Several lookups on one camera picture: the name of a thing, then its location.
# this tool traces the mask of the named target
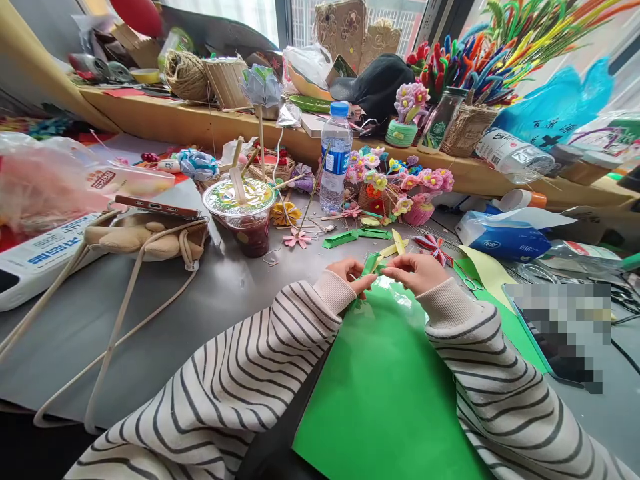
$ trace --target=person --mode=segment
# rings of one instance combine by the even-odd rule
[[[346,259],[328,266],[313,286],[284,287],[270,308],[199,348],[65,478],[234,478],[254,436],[277,422],[329,348],[340,312],[358,296],[366,299],[377,276],[362,272],[362,264]],[[426,335],[454,374],[461,428],[494,476],[638,479],[584,432],[518,354],[494,305],[468,298],[430,255],[399,256],[381,272],[426,310]]]

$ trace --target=hand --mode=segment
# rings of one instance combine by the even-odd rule
[[[402,283],[417,297],[448,280],[449,275],[440,262],[430,255],[400,255],[381,270],[386,277]]]
[[[366,300],[367,295],[365,294],[365,290],[371,290],[371,284],[375,282],[378,276],[374,273],[370,273],[359,278],[360,275],[362,275],[362,270],[364,270],[364,268],[365,266],[357,260],[344,259],[330,264],[327,267],[327,270],[334,272],[338,277],[342,278],[342,280],[349,284],[356,295],[358,295],[362,300]]]

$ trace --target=pixelated area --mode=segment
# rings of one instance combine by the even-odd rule
[[[597,359],[611,344],[611,287],[602,284],[505,285],[551,370],[560,380],[602,393]]]

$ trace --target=gray table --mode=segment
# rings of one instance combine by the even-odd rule
[[[300,208],[303,196],[294,196]],[[158,198],[162,203],[201,208],[190,182],[184,182]],[[310,215],[321,214],[314,202]],[[451,219],[436,217],[451,226]],[[338,230],[344,231],[340,222]],[[455,238],[434,222],[441,236]],[[406,238],[414,233],[404,225],[397,229]],[[96,424],[108,427],[138,408],[162,388],[200,345],[236,322],[269,306],[284,285],[301,279],[314,282],[328,263],[347,256],[364,260],[369,252],[391,244],[380,239],[359,239],[331,250],[321,240],[306,251],[287,247],[275,253],[279,264],[269,267],[260,259],[246,259],[232,238],[220,238],[211,228],[211,240],[201,260],[201,269],[186,292],[150,324],[120,346],[111,362],[104,388],[98,398]],[[271,230],[271,246],[277,248],[286,230]],[[122,301],[133,260],[105,256],[74,274],[52,298],[28,334],[0,365],[0,399],[36,410],[107,345],[117,309]],[[148,263],[142,268],[123,332],[160,306],[187,278],[180,259]],[[26,314],[33,301],[10,312],[0,313],[0,338],[4,338]],[[619,327],[615,338],[633,355],[640,356],[640,324]],[[631,412],[640,401],[640,375],[614,348],[603,360],[604,394],[559,384],[549,378],[563,400],[586,430],[610,448],[630,468],[640,471],[636,455],[640,420]],[[97,376],[94,368],[62,396],[50,413],[82,421]]]

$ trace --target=scissors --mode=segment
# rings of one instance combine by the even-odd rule
[[[462,278],[462,283],[465,284],[466,288],[468,288],[471,291],[485,289],[484,285],[482,285],[482,282],[480,282],[480,280],[471,278],[469,274],[464,270],[464,268],[460,266],[458,262],[456,262],[455,260],[453,262],[458,266],[460,271],[465,274],[464,277],[460,277],[460,278]]]

